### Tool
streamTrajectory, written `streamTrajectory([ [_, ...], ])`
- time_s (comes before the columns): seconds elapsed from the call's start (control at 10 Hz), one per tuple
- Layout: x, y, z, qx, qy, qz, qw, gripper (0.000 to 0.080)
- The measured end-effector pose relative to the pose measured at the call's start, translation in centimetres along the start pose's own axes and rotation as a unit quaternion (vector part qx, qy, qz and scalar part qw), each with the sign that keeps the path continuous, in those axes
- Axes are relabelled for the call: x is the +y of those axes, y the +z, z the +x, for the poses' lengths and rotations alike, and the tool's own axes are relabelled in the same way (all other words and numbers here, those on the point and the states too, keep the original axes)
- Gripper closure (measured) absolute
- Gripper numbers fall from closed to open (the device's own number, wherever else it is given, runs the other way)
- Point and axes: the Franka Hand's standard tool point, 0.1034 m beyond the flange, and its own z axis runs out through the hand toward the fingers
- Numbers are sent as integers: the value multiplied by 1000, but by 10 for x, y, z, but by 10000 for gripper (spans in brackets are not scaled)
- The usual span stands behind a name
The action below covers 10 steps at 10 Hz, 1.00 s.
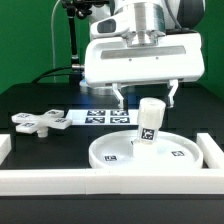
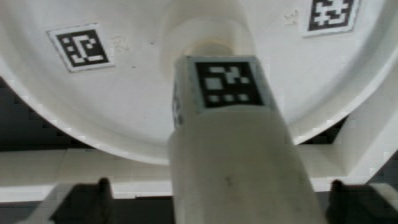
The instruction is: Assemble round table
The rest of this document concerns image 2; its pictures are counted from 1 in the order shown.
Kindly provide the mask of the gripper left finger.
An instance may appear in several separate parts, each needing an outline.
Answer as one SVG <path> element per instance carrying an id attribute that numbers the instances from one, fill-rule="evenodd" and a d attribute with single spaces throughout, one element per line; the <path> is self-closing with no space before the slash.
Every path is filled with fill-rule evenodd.
<path id="1" fill-rule="evenodd" d="M 110 181 L 76 184 L 50 216 L 55 224 L 114 224 L 114 198 Z"/>

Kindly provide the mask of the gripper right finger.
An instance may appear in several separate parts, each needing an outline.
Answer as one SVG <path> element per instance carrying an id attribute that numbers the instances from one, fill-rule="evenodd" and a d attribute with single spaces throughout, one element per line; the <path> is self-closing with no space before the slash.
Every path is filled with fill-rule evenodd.
<path id="1" fill-rule="evenodd" d="M 398 224 L 398 190 L 385 183 L 346 185 L 332 182 L 329 224 Z"/>

